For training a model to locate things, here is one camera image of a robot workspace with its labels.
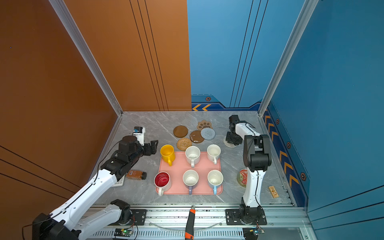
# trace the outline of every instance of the pink tray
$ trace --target pink tray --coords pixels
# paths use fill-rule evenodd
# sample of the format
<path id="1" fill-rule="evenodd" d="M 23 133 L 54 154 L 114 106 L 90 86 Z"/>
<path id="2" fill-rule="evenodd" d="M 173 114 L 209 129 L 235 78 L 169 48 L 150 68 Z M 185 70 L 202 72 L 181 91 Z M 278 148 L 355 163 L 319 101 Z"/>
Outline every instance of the pink tray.
<path id="1" fill-rule="evenodd" d="M 172 167 L 169 166 L 162 158 L 160 162 L 159 172 L 167 172 L 172 180 L 172 186 L 164 194 L 185 194 L 188 195 L 188 188 L 184 185 L 183 174 L 186 170 L 192 169 L 199 174 L 199 182 L 196 188 L 193 189 L 192 195 L 213 195 L 214 191 L 208 185 L 208 173 L 211 170 L 221 171 L 220 159 L 217 160 L 215 165 L 207 157 L 207 152 L 200 153 L 200 161 L 191 168 L 191 165 L 187 162 L 185 152 L 175 152 L 176 158 L 172 163 Z M 217 195 L 223 192 L 223 185 L 217 188 Z"/>

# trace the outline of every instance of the yellow mug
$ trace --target yellow mug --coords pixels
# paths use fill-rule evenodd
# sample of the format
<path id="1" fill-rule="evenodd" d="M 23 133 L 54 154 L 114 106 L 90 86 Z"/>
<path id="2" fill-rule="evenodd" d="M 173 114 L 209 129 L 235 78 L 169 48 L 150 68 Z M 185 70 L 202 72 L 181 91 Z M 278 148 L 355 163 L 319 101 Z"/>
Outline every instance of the yellow mug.
<path id="1" fill-rule="evenodd" d="M 175 150 L 169 144 L 164 145 L 160 149 L 160 153 L 165 162 L 172 166 L 172 162 L 175 160 Z"/>

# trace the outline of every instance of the mug handle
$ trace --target mug handle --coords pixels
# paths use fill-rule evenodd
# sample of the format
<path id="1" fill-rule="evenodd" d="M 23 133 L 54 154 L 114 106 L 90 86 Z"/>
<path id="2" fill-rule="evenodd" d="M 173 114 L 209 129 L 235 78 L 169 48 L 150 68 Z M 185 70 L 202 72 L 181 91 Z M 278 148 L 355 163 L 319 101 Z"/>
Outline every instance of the mug handle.
<path id="1" fill-rule="evenodd" d="M 170 167 L 172 167 L 172 161 L 170 160 L 170 157 L 168 157 L 168 164 Z"/>

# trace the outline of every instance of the gray knitted coaster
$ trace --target gray knitted coaster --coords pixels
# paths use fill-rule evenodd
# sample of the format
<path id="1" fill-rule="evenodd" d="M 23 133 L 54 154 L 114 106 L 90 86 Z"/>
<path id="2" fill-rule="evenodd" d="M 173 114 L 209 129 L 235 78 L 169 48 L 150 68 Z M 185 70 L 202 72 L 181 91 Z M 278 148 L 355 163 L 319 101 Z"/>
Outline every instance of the gray knitted coaster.
<path id="1" fill-rule="evenodd" d="M 215 133 L 215 130 L 213 130 L 212 128 L 203 128 L 201 130 L 201 136 L 206 139 L 206 140 L 211 140 L 215 137 L 216 133 Z"/>

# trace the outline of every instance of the white mug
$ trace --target white mug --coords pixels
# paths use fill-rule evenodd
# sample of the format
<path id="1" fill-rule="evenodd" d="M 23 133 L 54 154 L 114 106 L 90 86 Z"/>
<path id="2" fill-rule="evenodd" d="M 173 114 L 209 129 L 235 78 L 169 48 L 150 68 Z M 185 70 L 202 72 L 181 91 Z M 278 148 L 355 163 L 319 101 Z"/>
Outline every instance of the white mug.
<path id="1" fill-rule="evenodd" d="M 207 148 L 208 159 L 214 164 L 217 164 L 217 160 L 220 158 L 220 153 L 220 147 L 215 144 L 209 145 Z"/>
<path id="2" fill-rule="evenodd" d="M 200 161 L 200 149 L 195 146 L 190 146 L 186 149 L 185 156 L 187 157 L 187 162 L 193 168 Z"/>
<path id="3" fill-rule="evenodd" d="M 224 177 L 219 170 L 212 170 L 208 173 L 208 185 L 217 193 L 217 188 L 223 183 Z"/>
<path id="4" fill-rule="evenodd" d="M 159 196 L 163 196 L 163 193 L 172 186 L 170 175 L 167 172 L 159 172 L 156 174 L 154 183 L 155 186 L 159 188 Z"/>
<path id="5" fill-rule="evenodd" d="M 199 181 L 199 174 L 195 170 L 186 170 L 183 175 L 183 182 L 185 186 L 189 189 L 189 195 L 192 195 L 192 189 L 197 186 Z"/>

